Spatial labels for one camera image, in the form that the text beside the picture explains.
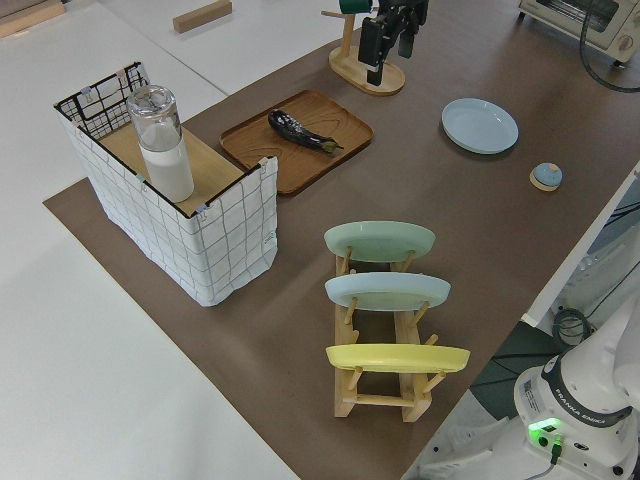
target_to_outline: white grid fabric liner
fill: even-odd
[[[220,303],[271,267],[277,252],[276,158],[262,159],[260,168],[186,218],[78,128],[78,121],[58,113],[107,217],[200,305]]]

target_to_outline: bottle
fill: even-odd
[[[127,110],[151,184],[174,203],[189,198],[193,176],[173,93],[158,85],[139,87],[127,98]]]

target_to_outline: green indicator light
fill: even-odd
[[[560,420],[558,420],[557,418],[547,418],[546,420],[541,420],[529,425],[529,431],[534,432],[536,430],[546,430],[550,432],[552,430],[555,430],[559,424]]]

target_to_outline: toaster oven door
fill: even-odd
[[[520,10],[574,37],[580,37],[590,0],[521,0]],[[629,19],[638,0],[594,0],[587,41],[603,50]]]

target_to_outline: brown tabletop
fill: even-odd
[[[518,23],[516,7],[513,0],[431,2],[413,58],[390,57],[407,78],[395,96],[367,96],[332,73],[334,43],[186,122],[222,153],[222,132],[314,89],[375,132],[353,158],[279,199],[273,267],[217,307],[199,307],[95,218],[99,207],[69,207],[89,196],[86,183],[47,203],[305,480],[400,478],[638,161],[640,96],[598,85],[574,40],[531,19]],[[598,55],[594,64],[606,66]],[[640,83],[637,61],[610,78]],[[452,143],[440,116],[463,97],[506,109],[519,126],[516,145],[483,156]],[[562,168],[556,192],[529,183],[541,162]],[[411,271],[452,284],[449,300],[421,321],[421,337],[435,332],[440,344],[469,349],[471,359],[437,387],[415,424],[403,424],[393,407],[357,405],[346,419],[332,415],[333,368],[324,349],[333,342],[333,306],[324,282],[334,260],[323,234],[357,220],[433,230],[433,250]],[[360,341],[393,341],[392,322],[370,317]],[[366,388],[391,390],[392,379],[363,379]]]

